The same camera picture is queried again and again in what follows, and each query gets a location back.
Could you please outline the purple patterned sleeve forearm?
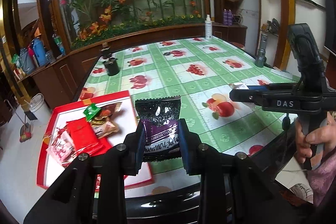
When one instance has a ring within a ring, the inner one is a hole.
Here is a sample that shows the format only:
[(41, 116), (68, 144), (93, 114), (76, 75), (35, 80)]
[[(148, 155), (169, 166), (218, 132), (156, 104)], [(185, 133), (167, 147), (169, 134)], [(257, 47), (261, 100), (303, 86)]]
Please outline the purple patterned sleeve forearm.
[(328, 153), (321, 165), (307, 172), (307, 180), (313, 190), (313, 204), (318, 207), (326, 197), (335, 179), (335, 149)]

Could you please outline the person right hand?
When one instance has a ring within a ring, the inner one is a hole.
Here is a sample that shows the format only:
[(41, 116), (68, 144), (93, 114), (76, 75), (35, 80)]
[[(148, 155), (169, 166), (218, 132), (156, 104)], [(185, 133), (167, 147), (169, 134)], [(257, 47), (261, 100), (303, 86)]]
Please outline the person right hand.
[(323, 157), (328, 155), (335, 149), (335, 120), (330, 112), (327, 113), (327, 124), (320, 127), (307, 136), (302, 132), (302, 126), (298, 118), (294, 122), (295, 124), (295, 144), (296, 153), (295, 159), (303, 164), (307, 158), (312, 157), (311, 145), (324, 144)]

